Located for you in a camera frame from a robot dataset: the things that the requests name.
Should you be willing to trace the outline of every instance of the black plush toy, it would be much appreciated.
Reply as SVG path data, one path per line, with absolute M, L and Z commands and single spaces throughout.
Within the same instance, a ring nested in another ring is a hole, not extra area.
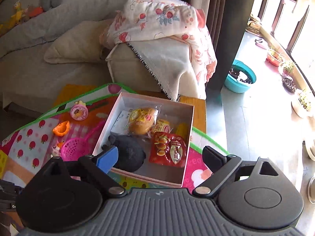
M 142 166 L 146 155 L 133 137 L 110 135 L 108 141 L 110 145 L 114 145 L 118 149 L 118 161 L 114 165 L 114 168 L 134 172 Z

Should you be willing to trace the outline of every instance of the sofa cushion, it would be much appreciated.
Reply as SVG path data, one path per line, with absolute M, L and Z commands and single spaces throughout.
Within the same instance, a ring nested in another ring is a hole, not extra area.
M 11 102 L 46 112 L 67 84 L 101 86 L 111 82 L 106 62 L 51 65 L 43 57 L 51 44 L 14 51 L 0 59 L 3 106 Z
M 112 19 L 83 21 L 57 38 L 48 48 L 44 60 L 51 64 L 102 62 L 100 55 L 107 56 L 110 50 L 99 42 L 99 36 Z

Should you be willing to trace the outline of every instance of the colorful mat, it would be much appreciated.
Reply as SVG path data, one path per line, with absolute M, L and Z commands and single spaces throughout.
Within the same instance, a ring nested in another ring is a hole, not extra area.
M 0 145 L 1 179 L 24 187 L 50 159 L 53 146 L 69 138 L 84 137 L 101 120 L 106 120 L 120 92 L 135 93 L 119 83 L 106 84 L 52 108 L 34 122 L 12 133 Z M 84 121 L 75 121 L 69 114 L 70 108 L 78 100 L 85 102 L 89 110 L 89 116 Z M 70 132 L 65 137 L 55 136 L 52 129 L 66 120 L 70 121 Z M 99 135 L 100 131 L 89 139 L 91 149 L 94 149 Z M 206 145 L 210 145 L 224 155 L 228 154 L 209 136 L 193 127 L 183 183 L 183 187 L 187 187 L 190 192 L 212 174 L 202 161 L 201 153 Z M 136 181 L 113 172 L 109 172 L 108 175 L 127 190 L 132 187 L 164 188 L 164 186 Z

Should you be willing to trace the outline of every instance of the red pot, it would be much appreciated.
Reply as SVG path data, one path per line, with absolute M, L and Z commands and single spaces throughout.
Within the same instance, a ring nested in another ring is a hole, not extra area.
M 283 62 L 277 60 L 274 56 L 272 56 L 271 54 L 269 54 L 269 52 L 267 53 L 267 60 L 274 66 L 279 67 L 283 64 Z

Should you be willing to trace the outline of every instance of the tiled floor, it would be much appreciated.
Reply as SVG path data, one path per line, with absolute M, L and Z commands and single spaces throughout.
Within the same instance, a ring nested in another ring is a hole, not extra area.
M 291 108 L 292 95 L 284 90 L 277 68 L 265 62 L 266 51 L 255 45 L 255 36 L 245 33 L 236 59 L 256 73 L 257 81 L 243 94 L 226 87 L 221 91 L 226 122 L 227 149 L 243 160 L 267 156 L 300 190 L 304 211 L 297 228 L 306 236 L 315 233 L 315 205 L 309 203 L 306 189 L 315 173 L 303 143 L 307 119 Z

